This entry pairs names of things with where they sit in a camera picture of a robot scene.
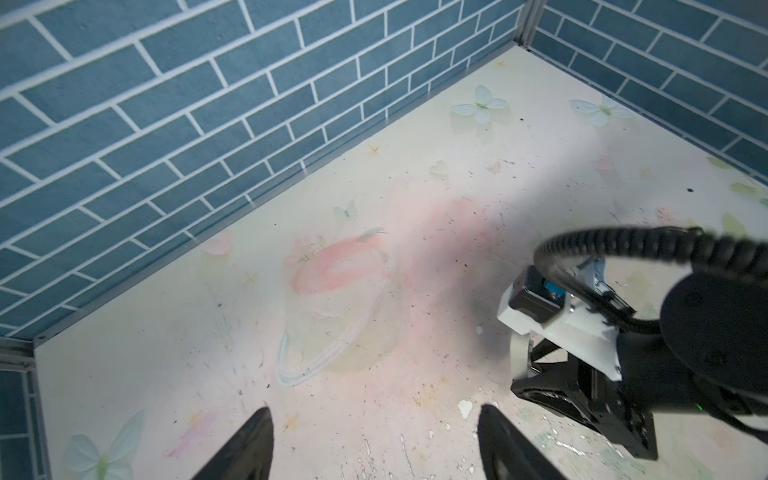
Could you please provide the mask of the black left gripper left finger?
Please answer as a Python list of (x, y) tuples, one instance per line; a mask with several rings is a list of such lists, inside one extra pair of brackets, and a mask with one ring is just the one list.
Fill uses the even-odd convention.
[(269, 407), (265, 406), (239, 428), (193, 480), (267, 480), (274, 442), (273, 420)]

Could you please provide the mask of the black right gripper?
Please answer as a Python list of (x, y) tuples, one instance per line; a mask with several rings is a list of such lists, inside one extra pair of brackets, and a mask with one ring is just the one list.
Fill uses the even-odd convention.
[(528, 370), (511, 384), (518, 398), (567, 417), (623, 446), (633, 457), (659, 458), (653, 415), (705, 413), (762, 443), (767, 431), (741, 416), (765, 416), (767, 406), (695, 374), (677, 359), (659, 335), (621, 333), (620, 380), (614, 381), (574, 354), (542, 363), (560, 347), (542, 340), (527, 351)]

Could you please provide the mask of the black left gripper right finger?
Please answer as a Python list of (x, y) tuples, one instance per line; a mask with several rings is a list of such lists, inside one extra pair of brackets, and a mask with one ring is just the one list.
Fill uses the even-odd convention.
[(483, 404), (478, 444), (488, 480), (564, 480), (565, 476), (492, 404)]

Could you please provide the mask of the beige stapler base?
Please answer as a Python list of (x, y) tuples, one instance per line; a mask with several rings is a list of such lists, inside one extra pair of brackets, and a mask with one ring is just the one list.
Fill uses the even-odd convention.
[(529, 335), (511, 333), (509, 343), (512, 381), (527, 379), (530, 368), (531, 343)]

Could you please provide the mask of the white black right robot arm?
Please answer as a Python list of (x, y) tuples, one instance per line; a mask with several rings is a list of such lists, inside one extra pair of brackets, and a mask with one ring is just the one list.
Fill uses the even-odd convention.
[(512, 393), (632, 456), (658, 456), (654, 414), (705, 413), (765, 441), (767, 296), (693, 273), (666, 295), (656, 332), (632, 332), (535, 275), (512, 284), (498, 319), (512, 330)]

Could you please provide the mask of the aluminium corner frame post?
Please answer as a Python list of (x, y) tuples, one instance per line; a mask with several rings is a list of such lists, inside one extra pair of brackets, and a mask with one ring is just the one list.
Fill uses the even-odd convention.
[(528, 49), (540, 24), (547, 0), (526, 0), (518, 17), (514, 41), (521, 48)]

